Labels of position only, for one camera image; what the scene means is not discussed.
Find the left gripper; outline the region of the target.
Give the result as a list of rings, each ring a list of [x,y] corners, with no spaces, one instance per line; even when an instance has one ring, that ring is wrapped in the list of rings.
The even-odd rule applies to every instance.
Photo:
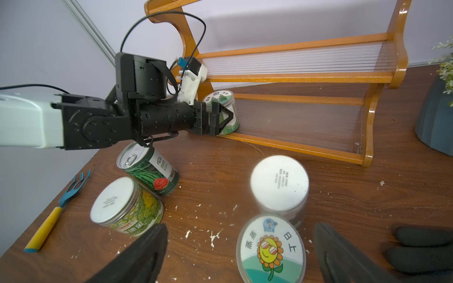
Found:
[[[211,111],[206,108],[206,103],[195,101],[193,104],[195,122],[192,132],[199,135],[219,135],[234,118],[234,113],[220,103],[213,102]],[[219,121],[220,114],[226,116],[223,121]]]

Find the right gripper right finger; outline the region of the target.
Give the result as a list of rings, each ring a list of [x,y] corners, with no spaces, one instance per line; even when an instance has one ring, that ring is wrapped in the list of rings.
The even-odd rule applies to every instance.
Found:
[[[313,243],[326,283],[391,283],[393,276],[376,265],[362,251],[328,223],[316,223]]]

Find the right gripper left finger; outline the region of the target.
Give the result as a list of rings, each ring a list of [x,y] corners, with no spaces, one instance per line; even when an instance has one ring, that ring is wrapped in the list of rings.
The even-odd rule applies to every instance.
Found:
[[[89,283],[154,283],[168,246],[168,229],[157,224],[87,281]]]

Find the white green seed can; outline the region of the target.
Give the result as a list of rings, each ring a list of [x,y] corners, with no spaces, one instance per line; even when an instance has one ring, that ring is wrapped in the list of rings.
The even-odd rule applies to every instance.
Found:
[[[90,211],[95,224],[139,237],[159,224],[164,204],[130,177],[116,179],[99,194]]]

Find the yellow green lidded seed jar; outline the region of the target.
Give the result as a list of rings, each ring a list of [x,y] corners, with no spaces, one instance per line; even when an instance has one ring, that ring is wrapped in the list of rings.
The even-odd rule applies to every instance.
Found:
[[[241,230],[236,262],[245,283],[301,283],[306,273],[306,250],[289,221],[262,214]]]

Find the white black seed can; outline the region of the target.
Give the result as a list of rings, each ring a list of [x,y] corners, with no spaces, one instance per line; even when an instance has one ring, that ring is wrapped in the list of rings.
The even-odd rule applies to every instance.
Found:
[[[283,155],[260,161],[250,178],[250,188],[260,212],[278,215],[295,228],[304,221],[309,187],[305,167]]]

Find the watermelon seed can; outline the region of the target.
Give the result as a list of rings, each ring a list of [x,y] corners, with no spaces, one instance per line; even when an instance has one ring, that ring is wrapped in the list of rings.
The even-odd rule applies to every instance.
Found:
[[[179,173],[162,154],[136,142],[122,150],[116,165],[158,196],[170,194],[179,182]]]

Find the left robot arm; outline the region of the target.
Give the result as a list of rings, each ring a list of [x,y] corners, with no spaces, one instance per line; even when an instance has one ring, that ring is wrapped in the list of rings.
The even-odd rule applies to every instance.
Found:
[[[219,135],[234,118],[220,103],[196,99],[206,67],[180,58],[176,81],[166,62],[118,53],[116,85],[106,99],[63,93],[45,100],[1,89],[1,146],[65,150],[102,149],[133,140],[140,146],[177,137],[187,130]]]

